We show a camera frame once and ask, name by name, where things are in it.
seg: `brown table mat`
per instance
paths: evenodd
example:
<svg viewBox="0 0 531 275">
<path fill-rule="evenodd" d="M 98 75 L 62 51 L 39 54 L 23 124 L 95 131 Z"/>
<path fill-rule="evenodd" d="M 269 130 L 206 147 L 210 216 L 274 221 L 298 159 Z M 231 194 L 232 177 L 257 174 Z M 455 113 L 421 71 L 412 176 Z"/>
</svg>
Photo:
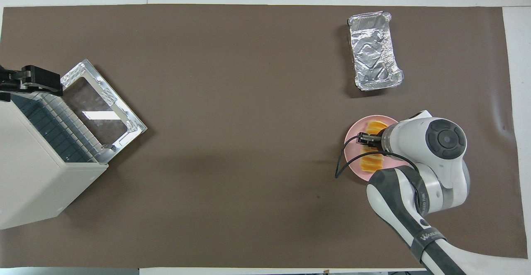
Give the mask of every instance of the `brown table mat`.
<svg viewBox="0 0 531 275">
<path fill-rule="evenodd" d="M 346 20 L 378 10 L 405 78 L 362 93 Z M 472 179 L 428 222 L 465 250 L 527 257 L 501 8 L 4 10 L 4 67 L 85 58 L 149 129 L 57 218 L 0 231 L 0 267 L 419 267 L 334 164 L 359 118 L 422 109 L 463 127 Z"/>
</svg>

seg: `pink plate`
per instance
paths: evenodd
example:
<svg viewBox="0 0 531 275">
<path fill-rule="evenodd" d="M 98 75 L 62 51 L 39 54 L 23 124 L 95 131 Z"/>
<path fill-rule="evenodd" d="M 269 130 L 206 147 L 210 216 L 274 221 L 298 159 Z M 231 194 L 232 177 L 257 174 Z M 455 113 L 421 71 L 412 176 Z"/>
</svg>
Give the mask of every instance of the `pink plate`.
<svg viewBox="0 0 531 275">
<path fill-rule="evenodd" d="M 345 137 L 345 142 L 347 142 L 347 140 L 349 140 L 351 137 L 358 135 L 359 132 L 364 132 L 365 129 L 367 128 L 368 122 L 370 122 L 371 120 L 380 120 L 381 122 L 383 122 L 384 124 L 387 124 L 388 126 L 392 124 L 396 124 L 397 122 L 393 118 L 383 116 L 383 115 L 372 115 L 372 116 L 364 117 L 358 120 L 355 124 L 353 124 L 352 127 L 348 130 L 347 137 Z M 356 139 L 355 139 L 349 142 L 347 145 L 347 148 L 345 148 L 345 159 L 348 162 L 355 156 L 358 156 L 359 154 L 361 154 L 361 151 L 362 151 L 362 145 L 356 143 Z M 385 156 L 383 158 L 383 168 L 393 168 L 393 167 L 398 167 L 401 165 L 407 165 L 407 163 L 404 161 L 395 159 L 391 156 Z M 352 169 L 354 173 L 356 173 L 356 175 L 358 175 L 358 177 L 366 181 L 368 181 L 373 174 L 369 171 L 363 171 L 360 166 L 360 162 L 357 162 L 357 161 L 352 162 L 351 165 L 349 165 L 349 167 Z"/>
</svg>

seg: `aluminum foil tray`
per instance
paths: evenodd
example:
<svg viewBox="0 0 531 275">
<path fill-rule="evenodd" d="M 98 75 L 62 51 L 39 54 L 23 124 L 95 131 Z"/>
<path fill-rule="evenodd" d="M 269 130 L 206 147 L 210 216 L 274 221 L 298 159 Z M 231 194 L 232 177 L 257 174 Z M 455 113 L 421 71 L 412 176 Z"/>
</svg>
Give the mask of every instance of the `aluminum foil tray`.
<svg viewBox="0 0 531 275">
<path fill-rule="evenodd" d="M 360 90 L 392 88 L 404 79 L 393 53 L 389 21 L 388 12 L 369 12 L 348 19 L 355 82 Z"/>
</svg>

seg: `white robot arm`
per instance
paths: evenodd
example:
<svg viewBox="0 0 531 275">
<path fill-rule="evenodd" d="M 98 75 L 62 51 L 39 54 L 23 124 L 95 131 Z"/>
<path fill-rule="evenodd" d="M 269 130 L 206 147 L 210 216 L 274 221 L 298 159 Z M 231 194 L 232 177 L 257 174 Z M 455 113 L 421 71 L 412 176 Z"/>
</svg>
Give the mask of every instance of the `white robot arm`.
<svg viewBox="0 0 531 275">
<path fill-rule="evenodd" d="M 527 273 L 520 258 L 497 258 L 452 246 L 424 216 L 461 205 L 470 190 L 463 154 L 466 137 L 455 123 L 422 111 L 378 134 L 380 151 L 408 158 L 408 166 L 378 170 L 367 185 L 370 206 L 410 248 L 413 256 L 436 275 Z"/>
</svg>

